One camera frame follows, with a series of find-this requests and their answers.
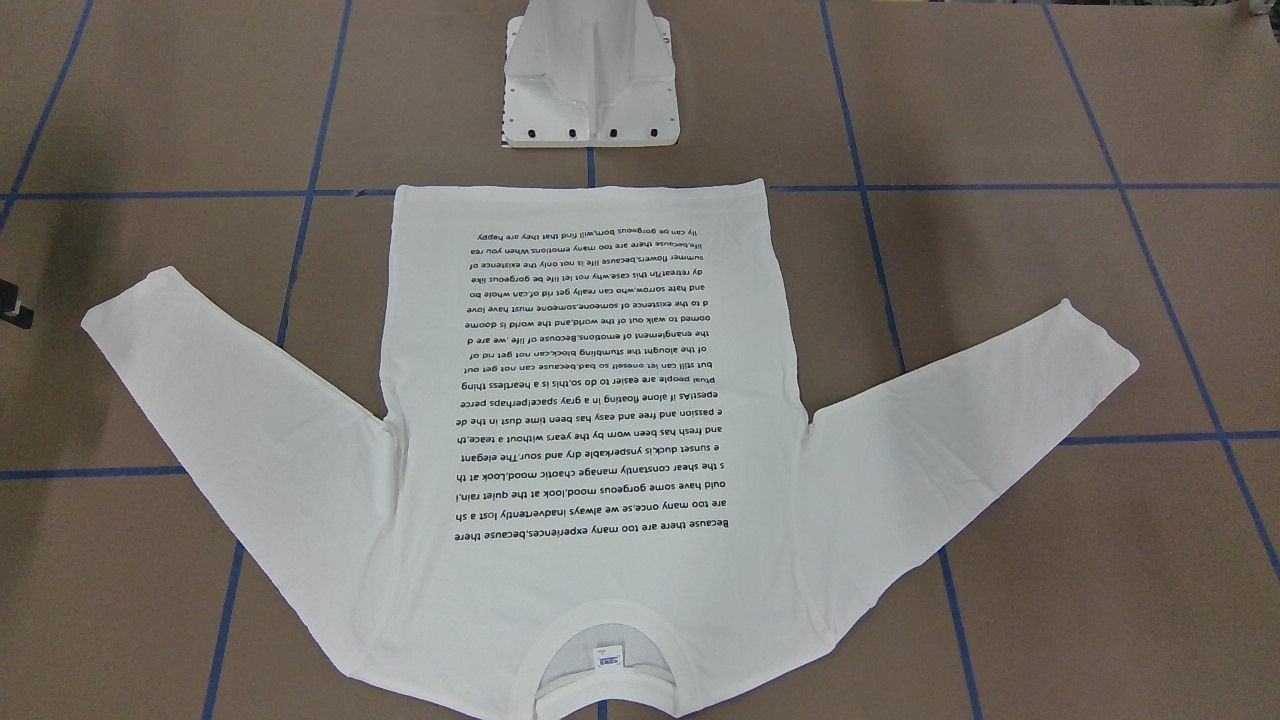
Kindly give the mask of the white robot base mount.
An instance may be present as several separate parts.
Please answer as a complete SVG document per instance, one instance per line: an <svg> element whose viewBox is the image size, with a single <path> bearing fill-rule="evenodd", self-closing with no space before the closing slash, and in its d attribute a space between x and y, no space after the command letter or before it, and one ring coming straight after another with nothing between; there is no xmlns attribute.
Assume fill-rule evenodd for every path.
<svg viewBox="0 0 1280 720"><path fill-rule="evenodd" d="M504 72L506 146L678 141L669 22L646 1L531 1L507 24Z"/></svg>

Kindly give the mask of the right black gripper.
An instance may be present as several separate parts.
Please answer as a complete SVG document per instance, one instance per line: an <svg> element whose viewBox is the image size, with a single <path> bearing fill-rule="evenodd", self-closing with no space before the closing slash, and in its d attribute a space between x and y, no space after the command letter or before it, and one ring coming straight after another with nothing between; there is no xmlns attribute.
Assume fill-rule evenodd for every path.
<svg viewBox="0 0 1280 720"><path fill-rule="evenodd" d="M22 302L20 288L9 281L0 281L0 311L6 324L20 329L29 329L33 324L35 310Z"/></svg>

